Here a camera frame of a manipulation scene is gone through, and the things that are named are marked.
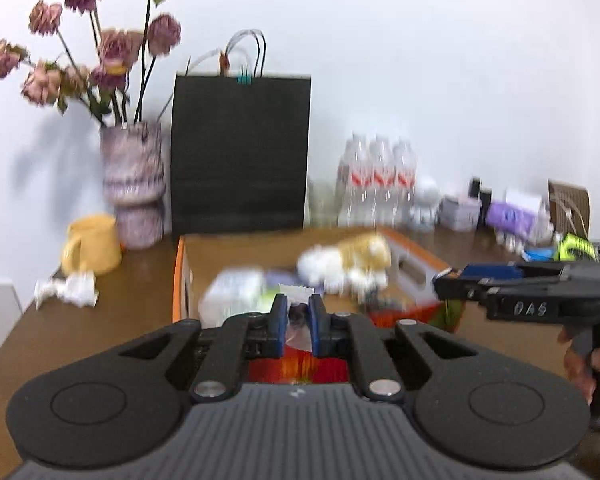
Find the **person's hand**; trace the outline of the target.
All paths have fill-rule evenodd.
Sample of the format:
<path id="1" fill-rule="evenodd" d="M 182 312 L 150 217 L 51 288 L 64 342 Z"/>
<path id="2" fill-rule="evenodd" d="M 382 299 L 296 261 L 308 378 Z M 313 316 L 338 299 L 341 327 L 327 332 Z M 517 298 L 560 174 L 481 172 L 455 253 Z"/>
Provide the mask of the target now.
<path id="1" fill-rule="evenodd" d="M 596 381 L 592 371 L 600 372 L 600 348 L 592 351 L 589 358 L 581 356 L 570 346 L 564 357 L 567 378 L 584 395 L 586 402 L 591 403 L 596 389 Z"/>

